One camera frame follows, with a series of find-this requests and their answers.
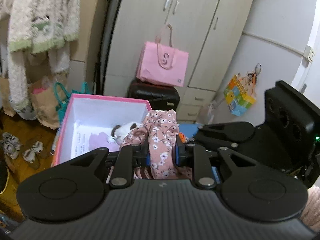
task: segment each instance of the bag handle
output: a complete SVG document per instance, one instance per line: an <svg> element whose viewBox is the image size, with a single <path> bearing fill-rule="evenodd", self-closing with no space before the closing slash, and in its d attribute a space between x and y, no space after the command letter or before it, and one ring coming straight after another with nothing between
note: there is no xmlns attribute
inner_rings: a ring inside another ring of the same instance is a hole
<svg viewBox="0 0 320 240"><path fill-rule="evenodd" d="M172 26L170 24L167 24L166 26L164 26L161 30L160 33L156 36L156 40L155 43L161 43L161 37L163 35L164 30L166 29L166 27L168 27L170 29L170 40L169 40L169 46L171 48L173 48L173 44L172 44Z"/></svg>
<svg viewBox="0 0 320 240"><path fill-rule="evenodd" d="M158 63L160 65L160 67L169 70L173 68L173 65L176 62L176 57L175 57L175 49L173 49L173 55L172 55L172 59L171 62L167 61L167 57L169 58L169 54L168 53L163 53L162 50L162 46L160 43L157 43L157 52L158 52Z"/></svg>
<svg viewBox="0 0 320 240"><path fill-rule="evenodd" d="M91 94L87 82L83 82L82 83L81 93L82 94L87 94L87 95Z"/></svg>
<svg viewBox="0 0 320 240"><path fill-rule="evenodd" d="M61 90L64 92L64 94L66 95L67 98L70 98L70 95L69 95L68 91L66 90L66 88L64 87L64 85L62 85L59 82L55 82L55 84L53 86L54 95L55 95L59 105L64 105L64 103L61 101L61 99L60 99L60 97L58 95L57 86L59 86L61 88Z"/></svg>

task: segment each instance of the brown paper bag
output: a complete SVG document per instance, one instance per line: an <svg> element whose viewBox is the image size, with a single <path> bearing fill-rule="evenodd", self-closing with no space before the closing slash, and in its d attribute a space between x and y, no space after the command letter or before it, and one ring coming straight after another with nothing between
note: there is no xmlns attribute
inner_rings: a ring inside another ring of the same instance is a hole
<svg viewBox="0 0 320 240"><path fill-rule="evenodd" d="M8 78L0 77L0 91L4 113L9 116L14 116L16 111L11 107L9 102L10 88Z"/></svg>
<svg viewBox="0 0 320 240"><path fill-rule="evenodd" d="M67 74L61 74L59 77L59 82L65 87L67 85ZM36 117L39 122L51 129L57 129L60 125L58 114L56 111L56 106L58 101L54 95L52 86L47 90L39 94L33 94L35 88L41 87L41 80L33 83L29 87L29 94L32 102L33 109L36 111ZM58 90L58 95L60 98L65 98L65 94L62 90Z"/></svg>

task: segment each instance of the sneaker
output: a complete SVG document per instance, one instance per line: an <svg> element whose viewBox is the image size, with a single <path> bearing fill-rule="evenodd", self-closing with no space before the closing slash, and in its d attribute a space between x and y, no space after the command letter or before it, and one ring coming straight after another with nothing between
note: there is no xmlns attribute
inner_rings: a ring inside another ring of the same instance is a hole
<svg viewBox="0 0 320 240"><path fill-rule="evenodd" d="M4 132L2 134L2 138L3 138L3 140L10 142L15 147L15 149L17 151L20 150L22 144L20 143L20 140L18 137L15 137L8 132Z"/></svg>
<svg viewBox="0 0 320 240"><path fill-rule="evenodd" d="M33 150L26 150L23 153L23 159L28 162L28 165L33 168L33 169L38 169L40 164L39 164L39 160L36 157L36 153Z"/></svg>
<svg viewBox="0 0 320 240"><path fill-rule="evenodd" d="M31 150L43 159L48 157L47 151L43 149L43 143L40 141L35 141L31 146Z"/></svg>
<svg viewBox="0 0 320 240"><path fill-rule="evenodd" d="M3 149L3 152L7 154L10 158L16 159L19 155L16 148L9 141L0 141L0 145Z"/></svg>

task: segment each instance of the hanging bag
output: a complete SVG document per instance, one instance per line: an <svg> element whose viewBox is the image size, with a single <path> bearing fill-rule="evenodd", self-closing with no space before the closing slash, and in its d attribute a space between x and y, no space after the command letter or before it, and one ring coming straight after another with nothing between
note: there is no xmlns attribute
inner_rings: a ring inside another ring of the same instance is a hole
<svg viewBox="0 0 320 240"><path fill-rule="evenodd" d="M164 28L170 29L169 47L161 44ZM141 52L137 78L155 85L183 87L189 53L172 45L172 26L164 27L155 42L147 41Z"/></svg>
<svg viewBox="0 0 320 240"><path fill-rule="evenodd" d="M60 125L59 116L56 112L56 107L59 105L59 102L56 99L56 91L54 91L53 89L53 79L54 78L51 77L51 85L47 89L39 93L34 93L34 91L36 89L42 88L42 80L33 83L29 87L29 95L31 98L33 109L36 112L36 117L39 122L51 129L57 129ZM66 74L61 74L59 80L64 86L67 85ZM64 92L62 90L58 90L57 94L59 98L64 98Z"/></svg>
<svg viewBox="0 0 320 240"><path fill-rule="evenodd" d="M61 100L60 96L57 93L57 88L60 87L62 92L65 95L65 99ZM59 121L62 122L64 115L66 113L67 107L68 107L68 103L70 101L71 98L71 94L91 94L89 88L88 88L88 84L87 82L83 82L82 83L82 88L81 91L76 91L76 90L72 90L71 93L68 93L68 91L66 90L66 88L59 82L56 82L54 84L53 87L53 91L54 91L54 95L58 101L58 105L56 106L56 111L58 113L58 117L59 117Z"/></svg>

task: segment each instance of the drawer handle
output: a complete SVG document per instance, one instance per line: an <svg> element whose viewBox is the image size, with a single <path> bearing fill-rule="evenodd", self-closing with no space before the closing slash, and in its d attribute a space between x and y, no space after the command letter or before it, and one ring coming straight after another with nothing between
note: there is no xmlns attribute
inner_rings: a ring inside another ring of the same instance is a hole
<svg viewBox="0 0 320 240"><path fill-rule="evenodd" d="M204 98L197 98L197 97L195 97L195 100L197 100L197 101L203 101Z"/></svg>

